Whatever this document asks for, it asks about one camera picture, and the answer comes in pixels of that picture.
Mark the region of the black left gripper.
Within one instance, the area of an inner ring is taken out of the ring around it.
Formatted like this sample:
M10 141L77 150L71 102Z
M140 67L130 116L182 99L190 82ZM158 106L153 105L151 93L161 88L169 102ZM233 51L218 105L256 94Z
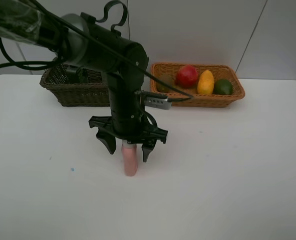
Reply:
M168 131L160 129L156 122L148 121L152 116L145 112L141 103L144 78L123 78L116 73L107 73L105 78L111 115L93 116L89 126L99 129L96 138L111 155L117 147L116 138L142 144L143 162L146 163L156 141L166 143Z

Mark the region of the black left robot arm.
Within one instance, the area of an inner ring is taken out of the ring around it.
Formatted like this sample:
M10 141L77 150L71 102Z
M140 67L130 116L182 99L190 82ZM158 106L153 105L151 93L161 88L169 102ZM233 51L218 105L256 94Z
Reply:
M110 116L93 116L91 128L98 128L97 139L109 153L116 150L116 139L142 146L143 161L157 141L167 140L168 132L157 126L145 111L150 93L141 91L148 57L137 42L121 37L117 25L101 27L101 21L86 13L58 17L35 0L0 0L0 40L2 38L47 48L56 53L55 61L14 61L0 69L16 66L40 71L60 64L104 73L108 87Z

